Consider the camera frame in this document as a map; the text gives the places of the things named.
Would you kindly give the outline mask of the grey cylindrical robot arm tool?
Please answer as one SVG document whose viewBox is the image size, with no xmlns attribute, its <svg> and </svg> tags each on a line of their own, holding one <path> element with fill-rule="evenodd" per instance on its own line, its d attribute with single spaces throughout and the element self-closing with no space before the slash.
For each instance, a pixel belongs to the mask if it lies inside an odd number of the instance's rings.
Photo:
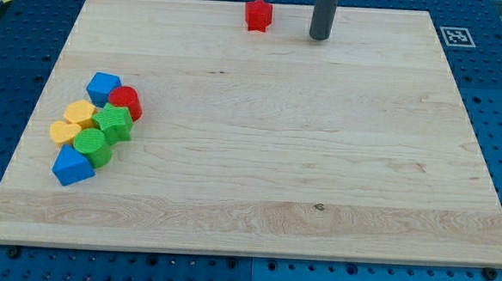
<svg viewBox="0 0 502 281">
<path fill-rule="evenodd" d="M 309 37 L 324 41 L 332 31 L 333 21 L 339 0 L 315 0 L 309 27 Z"/>
</svg>

